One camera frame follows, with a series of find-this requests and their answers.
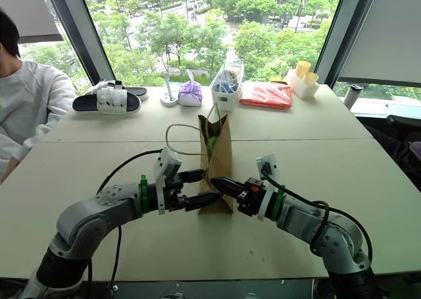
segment black hair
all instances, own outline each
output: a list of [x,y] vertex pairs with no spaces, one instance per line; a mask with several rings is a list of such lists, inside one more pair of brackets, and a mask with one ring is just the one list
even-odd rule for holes
[[9,16],[0,8],[0,43],[10,55],[20,57],[18,41],[18,28]]

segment white table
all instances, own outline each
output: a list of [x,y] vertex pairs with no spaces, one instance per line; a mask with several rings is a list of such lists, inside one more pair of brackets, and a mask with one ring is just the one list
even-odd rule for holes
[[[93,196],[123,160],[163,143],[48,143],[34,148],[0,189],[0,277],[27,278],[56,232],[61,211]],[[198,150],[198,142],[176,142]],[[377,274],[421,268],[421,194],[373,139],[233,142],[234,175],[257,177],[255,158],[275,153],[281,183],[311,200],[354,215],[374,245]],[[111,183],[153,176],[156,156],[141,158]],[[199,167],[181,157],[182,170]],[[188,194],[197,193],[189,185]],[[116,247],[112,232],[95,253],[94,279],[109,280]],[[256,217],[240,213],[148,214],[123,226],[116,280],[209,280],[324,277],[309,246]]]
[[[131,116],[81,115],[69,111],[45,138],[48,142],[163,142],[172,123],[198,126],[198,115],[212,107],[209,88],[203,89],[201,107],[166,108],[160,102],[162,88],[150,88],[149,99]],[[312,140],[371,138],[366,129],[338,100],[327,85],[315,98],[303,101],[293,95],[290,110],[243,106],[236,103],[230,115],[231,137],[237,140]],[[199,141],[199,133],[175,128],[170,139]]]

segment white sweatshirt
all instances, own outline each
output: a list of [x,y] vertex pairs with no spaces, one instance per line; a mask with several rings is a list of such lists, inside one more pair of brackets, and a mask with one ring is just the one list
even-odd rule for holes
[[0,78],[0,178],[9,159],[22,161],[74,98],[69,77],[55,67],[22,62],[18,71]]

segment brown paper bag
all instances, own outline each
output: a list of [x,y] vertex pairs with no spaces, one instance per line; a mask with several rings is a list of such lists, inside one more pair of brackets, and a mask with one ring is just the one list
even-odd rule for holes
[[[216,190],[211,184],[212,177],[231,177],[232,174],[232,148],[231,148],[231,133],[228,116],[222,117],[219,121],[214,123],[208,122],[204,116],[199,116],[199,126],[201,131],[200,145],[201,145],[201,168],[207,169],[207,177],[200,183],[200,191]],[[209,157],[208,152],[208,137],[217,136],[218,139],[213,147],[212,153]],[[199,214],[206,213],[232,213],[233,201],[232,198],[223,195],[211,205],[207,205],[200,209]]]

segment white bracket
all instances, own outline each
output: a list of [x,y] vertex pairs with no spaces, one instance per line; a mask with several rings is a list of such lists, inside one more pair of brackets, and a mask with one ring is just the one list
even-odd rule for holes
[[[274,154],[265,155],[256,159],[257,169],[259,170],[259,176],[261,180],[265,180],[264,175],[262,174],[262,167],[265,163],[268,163],[270,166],[269,176],[275,181],[278,181],[279,172],[278,166],[276,165],[276,159]],[[264,195],[262,204],[260,205],[259,213],[257,214],[257,219],[263,221],[264,214],[266,213],[266,209],[268,207],[270,198],[272,197],[273,192],[275,191],[275,187],[272,184],[267,185],[266,194]]]
[[165,213],[164,187],[165,180],[172,178],[178,172],[182,162],[177,155],[168,148],[163,148],[159,158],[153,166],[155,174],[155,186],[157,188],[158,212],[160,215]]

